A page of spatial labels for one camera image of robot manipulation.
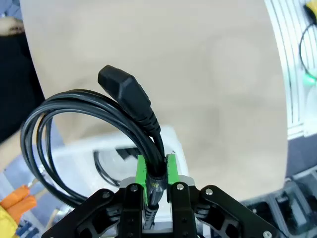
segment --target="yellow and black device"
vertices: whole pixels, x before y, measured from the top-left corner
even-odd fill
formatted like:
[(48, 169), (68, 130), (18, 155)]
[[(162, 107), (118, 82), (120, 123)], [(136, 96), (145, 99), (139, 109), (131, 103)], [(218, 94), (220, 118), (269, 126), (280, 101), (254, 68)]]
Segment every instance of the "yellow and black device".
[(307, 16), (317, 25), (317, 0), (312, 0), (304, 5)]

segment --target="yellow object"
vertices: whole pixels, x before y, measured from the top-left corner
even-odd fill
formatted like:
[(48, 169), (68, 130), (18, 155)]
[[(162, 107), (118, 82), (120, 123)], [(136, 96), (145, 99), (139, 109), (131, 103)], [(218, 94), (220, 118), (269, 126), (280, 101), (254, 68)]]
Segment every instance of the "yellow object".
[(314, 23), (317, 23), (317, 0), (312, 0), (305, 5), (307, 15)]
[(1, 238), (13, 238), (18, 225), (13, 218), (0, 207), (0, 237)]

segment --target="orange object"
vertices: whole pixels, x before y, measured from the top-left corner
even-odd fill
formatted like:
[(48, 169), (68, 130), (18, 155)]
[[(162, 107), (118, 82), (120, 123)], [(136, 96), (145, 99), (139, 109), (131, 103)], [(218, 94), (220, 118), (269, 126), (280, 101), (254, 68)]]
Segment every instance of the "orange object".
[(36, 199), (34, 196), (28, 196), (17, 204), (9, 207), (6, 211), (18, 224), (23, 213), (36, 207)]
[(8, 208), (12, 207), (14, 204), (22, 201), (25, 197), (27, 197), (30, 194), (30, 189), (22, 185), (17, 190), (12, 192), (8, 197), (6, 197), (4, 200), (0, 202), (0, 206), (7, 210)]

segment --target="black pants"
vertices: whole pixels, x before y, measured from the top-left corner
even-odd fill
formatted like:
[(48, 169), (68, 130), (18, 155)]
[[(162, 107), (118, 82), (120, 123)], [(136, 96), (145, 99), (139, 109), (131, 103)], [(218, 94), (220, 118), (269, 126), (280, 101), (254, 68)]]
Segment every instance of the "black pants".
[(0, 143), (43, 100), (25, 34), (0, 37)]

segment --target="screw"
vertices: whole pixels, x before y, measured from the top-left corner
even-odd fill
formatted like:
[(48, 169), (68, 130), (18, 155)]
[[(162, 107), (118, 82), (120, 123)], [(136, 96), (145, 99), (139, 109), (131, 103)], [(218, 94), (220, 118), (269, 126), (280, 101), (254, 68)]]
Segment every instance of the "screw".
[(130, 190), (132, 191), (132, 192), (135, 192), (136, 190), (138, 190), (138, 187), (137, 187), (137, 185), (132, 185), (131, 187), (130, 187)]
[(104, 192), (103, 193), (103, 198), (109, 198), (110, 197), (110, 193), (109, 192)]
[(264, 238), (272, 238), (272, 233), (269, 231), (265, 231), (265, 232), (263, 232), (263, 237)]
[(181, 183), (179, 183), (177, 186), (176, 186), (177, 190), (183, 190), (184, 189), (184, 185), (182, 185)]
[(212, 195), (213, 191), (212, 191), (210, 188), (207, 188), (206, 191), (205, 191), (205, 193), (206, 193), (207, 195)]

